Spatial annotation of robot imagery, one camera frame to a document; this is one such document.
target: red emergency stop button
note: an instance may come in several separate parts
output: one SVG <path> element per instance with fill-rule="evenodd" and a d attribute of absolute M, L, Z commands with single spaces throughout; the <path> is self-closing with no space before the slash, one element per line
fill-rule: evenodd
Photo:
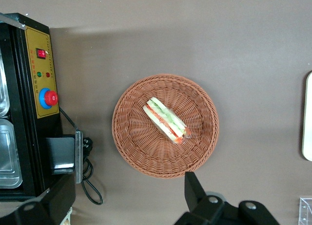
<path fill-rule="evenodd" d="M 58 103 L 59 97 L 55 91 L 49 90 L 44 94 L 44 101 L 48 106 L 55 106 Z"/>

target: stainless steel container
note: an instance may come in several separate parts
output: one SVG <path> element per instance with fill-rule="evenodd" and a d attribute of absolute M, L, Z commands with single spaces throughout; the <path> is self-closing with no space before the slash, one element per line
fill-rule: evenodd
<path fill-rule="evenodd" d="M 9 95 L 6 86 L 2 55 L 0 51 L 0 117 L 5 116 L 8 113 L 9 108 L 10 108 Z"/>
<path fill-rule="evenodd" d="M 22 183 L 13 125 L 0 119 L 0 188 L 17 188 Z"/>

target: power cord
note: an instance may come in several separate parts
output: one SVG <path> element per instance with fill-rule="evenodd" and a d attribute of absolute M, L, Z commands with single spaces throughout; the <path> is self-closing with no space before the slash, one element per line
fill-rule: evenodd
<path fill-rule="evenodd" d="M 71 120 L 71 118 L 65 113 L 65 111 L 63 111 L 63 109 L 61 107 L 58 107 L 60 112 L 65 116 L 65 118 L 70 122 L 70 124 L 77 130 L 79 131 L 78 127 L 76 126 L 76 124 Z M 103 204 L 103 197 L 101 195 L 101 193 L 99 192 L 99 190 L 89 181 L 89 179 L 91 178 L 91 176 L 93 175 L 93 165 L 90 162 L 90 160 L 88 159 L 88 156 L 90 155 L 90 152 L 93 148 L 93 141 L 89 138 L 89 137 L 85 137 L 83 139 L 83 165 L 86 166 L 86 168 L 84 168 L 83 173 L 82 173 L 82 181 L 81 181 L 81 185 L 82 185 L 82 189 L 84 191 L 84 193 L 86 194 L 87 198 L 94 204 L 96 205 L 101 205 Z M 96 192 L 96 194 L 99 197 L 99 202 L 97 202 L 96 200 L 94 200 L 91 195 L 89 194 L 89 192 L 87 191 L 87 188 L 85 186 L 84 183 L 87 183 L 93 190 L 94 192 Z"/>

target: round woven basket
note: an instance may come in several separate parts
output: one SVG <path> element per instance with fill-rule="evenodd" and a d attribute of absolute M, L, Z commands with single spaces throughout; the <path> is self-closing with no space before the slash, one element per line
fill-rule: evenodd
<path fill-rule="evenodd" d="M 158 98 L 190 128 L 192 137 L 174 144 L 143 110 Z M 183 176 L 199 168 L 215 149 L 219 121 L 206 92 L 182 76 L 158 74 L 137 81 L 119 99 L 112 123 L 121 156 L 140 172 L 159 178 Z"/>

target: red button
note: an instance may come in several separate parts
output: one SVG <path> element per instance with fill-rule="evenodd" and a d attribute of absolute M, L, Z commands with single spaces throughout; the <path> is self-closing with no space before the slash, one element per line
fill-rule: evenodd
<path fill-rule="evenodd" d="M 45 58 L 45 50 L 37 49 L 38 58 Z"/>
<path fill-rule="evenodd" d="M 44 101 L 48 106 L 55 106 L 58 103 L 59 97 L 55 91 L 47 91 L 44 94 Z"/>

